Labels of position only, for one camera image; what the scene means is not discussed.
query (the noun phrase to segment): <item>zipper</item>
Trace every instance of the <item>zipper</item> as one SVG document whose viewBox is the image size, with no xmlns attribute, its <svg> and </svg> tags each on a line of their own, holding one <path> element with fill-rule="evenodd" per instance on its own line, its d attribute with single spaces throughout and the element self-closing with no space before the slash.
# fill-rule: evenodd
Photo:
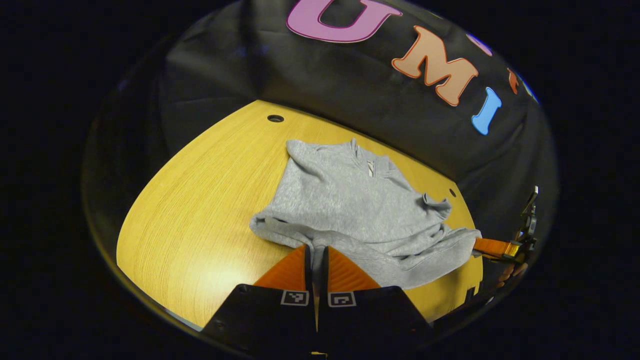
<svg viewBox="0 0 640 360">
<path fill-rule="evenodd" d="M 373 177 L 373 161 L 367 160 L 367 164 L 369 165 L 369 176 Z"/>
</svg>

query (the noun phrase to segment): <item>letter m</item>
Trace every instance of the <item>letter m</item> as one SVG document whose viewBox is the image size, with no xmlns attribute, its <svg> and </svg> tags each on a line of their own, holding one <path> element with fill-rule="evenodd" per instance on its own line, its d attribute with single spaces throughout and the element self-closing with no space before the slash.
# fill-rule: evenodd
<svg viewBox="0 0 640 360">
<path fill-rule="evenodd" d="M 411 78 L 422 75 L 420 65 L 426 62 L 424 83 L 427 86 L 448 78 L 443 84 L 436 86 L 436 94 L 451 106 L 457 106 L 460 95 L 478 70 L 467 59 L 460 58 L 447 62 L 447 51 L 442 39 L 420 26 L 413 27 L 418 32 L 418 39 L 407 51 L 404 58 L 393 59 L 393 67 Z"/>
</svg>

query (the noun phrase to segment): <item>table surface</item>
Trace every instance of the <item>table surface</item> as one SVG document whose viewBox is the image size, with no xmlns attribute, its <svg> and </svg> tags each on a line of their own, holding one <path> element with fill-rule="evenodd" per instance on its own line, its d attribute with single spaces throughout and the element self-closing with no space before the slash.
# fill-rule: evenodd
<svg viewBox="0 0 640 360">
<path fill-rule="evenodd" d="M 267 120 L 280 115 L 283 122 Z M 358 144 L 387 155 L 418 192 L 453 206 L 445 221 L 474 228 L 456 184 L 415 159 L 356 131 L 302 111 L 255 101 L 219 121 L 176 154 L 129 210 L 116 260 L 124 274 L 164 307 L 204 326 L 233 288 L 253 284 L 293 249 L 263 240 L 251 217 L 275 194 L 289 159 L 286 140 Z M 477 293 L 481 258 L 406 294 L 427 321 Z"/>
</svg>

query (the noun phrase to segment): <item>wooden table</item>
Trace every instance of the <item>wooden table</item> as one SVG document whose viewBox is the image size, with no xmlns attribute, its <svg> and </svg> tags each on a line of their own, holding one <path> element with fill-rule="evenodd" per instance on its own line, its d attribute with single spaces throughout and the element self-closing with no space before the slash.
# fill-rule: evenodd
<svg viewBox="0 0 640 360">
<path fill-rule="evenodd" d="M 283 122 L 267 120 L 269 115 Z M 418 161 L 343 126 L 264 101 L 219 121 L 176 154 L 131 207 L 118 238 L 117 264 L 145 293 L 204 326 L 239 283 L 253 284 L 292 248 L 263 240 L 251 217 L 275 194 L 289 155 L 286 140 L 345 143 L 387 155 L 418 192 L 447 197 L 447 225 L 474 228 L 454 182 Z M 481 258 L 407 290 L 427 321 L 461 305 L 479 287 Z"/>
</svg>

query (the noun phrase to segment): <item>black background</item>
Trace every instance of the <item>black background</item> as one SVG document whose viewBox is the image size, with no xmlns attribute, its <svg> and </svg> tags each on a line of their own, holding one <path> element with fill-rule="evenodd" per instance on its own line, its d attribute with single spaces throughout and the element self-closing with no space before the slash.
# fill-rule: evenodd
<svg viewBox="0 0 640 360">
<path fill-rule="evenodd" d="M 84 140 L 102 98 L 163 35 L 214 1 L 31 1 L 2 7 L 9 161 L 4 241 L 12 358 L 215 358 L 115 282 L 84 222 Z M 630 1 L 432 1 L 527 79 L 557 137 L 563 188 L 548 245 L 522 284 L 425 357 L 628 358 L 635 284 L 623 169 L 632 142 Z"/>
</svg>

